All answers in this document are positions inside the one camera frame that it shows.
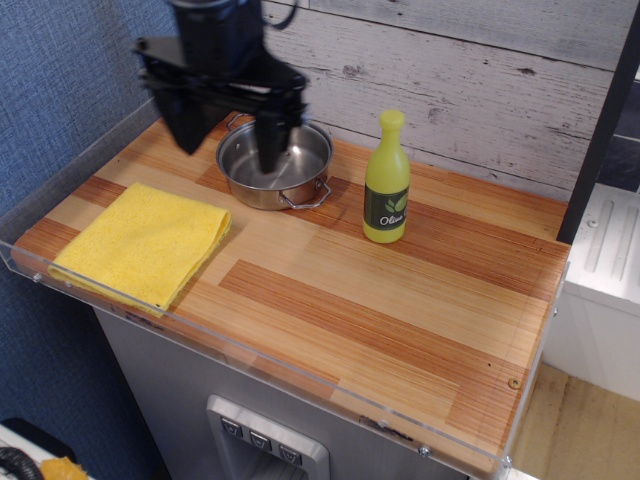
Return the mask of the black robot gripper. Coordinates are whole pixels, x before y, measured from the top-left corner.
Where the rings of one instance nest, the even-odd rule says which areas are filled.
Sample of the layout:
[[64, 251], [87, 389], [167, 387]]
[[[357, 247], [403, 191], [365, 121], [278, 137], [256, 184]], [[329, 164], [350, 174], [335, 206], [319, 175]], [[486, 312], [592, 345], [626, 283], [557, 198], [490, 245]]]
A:
[[173, 1], [178, 33], [142, 37], [141, 77], [176, 144], [194, 154], [236, 110], [255, 116], [262, 173], [271, 173], [303, 122], [305, 77], [265, 45], [259, 1]]

